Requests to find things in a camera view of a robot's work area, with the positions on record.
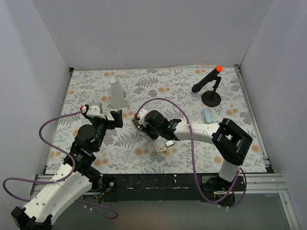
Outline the white staple box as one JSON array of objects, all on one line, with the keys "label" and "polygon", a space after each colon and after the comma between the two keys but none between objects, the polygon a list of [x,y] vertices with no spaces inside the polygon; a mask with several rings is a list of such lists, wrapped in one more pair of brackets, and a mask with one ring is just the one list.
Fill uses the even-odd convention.
[{"label": "white staple box", "polygon": [[162,145],[162,146],[159,146],[159,147],[155,147],[156,153],[164,152],[166,150],[167,150],[167,147],[165,145]]}]

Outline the staple strips tray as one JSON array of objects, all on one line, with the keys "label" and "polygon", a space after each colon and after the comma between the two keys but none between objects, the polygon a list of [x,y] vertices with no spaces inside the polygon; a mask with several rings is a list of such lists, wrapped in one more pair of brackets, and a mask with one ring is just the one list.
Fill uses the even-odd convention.
[{"label": "staple strips tray", "polygon": [[165,142],[165,146],[168,148],[168,147],[171,147],[173,145],[176,144],[176,141],[175,140],[168,140]]}]

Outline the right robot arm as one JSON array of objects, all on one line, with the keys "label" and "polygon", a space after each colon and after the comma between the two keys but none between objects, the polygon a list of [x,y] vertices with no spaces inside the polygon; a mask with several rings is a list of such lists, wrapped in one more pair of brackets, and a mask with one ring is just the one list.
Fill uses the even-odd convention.
[{"label": "right robot arm", "polygon": [[167,120],[156,110],[140,110],[135,116],[136,128],[151,140],[162,137],[168,141],[194,140],[215,145],[224,159],[217,176],[218,187],[228,190],[235,184],[235,176],[243,165],[252,137],[233,120],[220,123],[189,125],[181,119]]}]

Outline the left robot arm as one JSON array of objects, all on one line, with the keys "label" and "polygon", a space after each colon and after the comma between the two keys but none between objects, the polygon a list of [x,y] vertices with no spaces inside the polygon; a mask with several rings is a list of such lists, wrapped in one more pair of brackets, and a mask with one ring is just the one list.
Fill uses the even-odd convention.
[{"label": "left robot arm", "polygon": [[107,130],[123,127],[122,110],[111,111],[112,120],[102,115],[96,105],[80,109],[89,124],[78,129],[71,149],[41,191],[23,206],[15,207],[11,216],[21,230],[50,230],[59,216],[80,196],[102,187],[102,174],[92,167],[94,153],[101,148]]}]

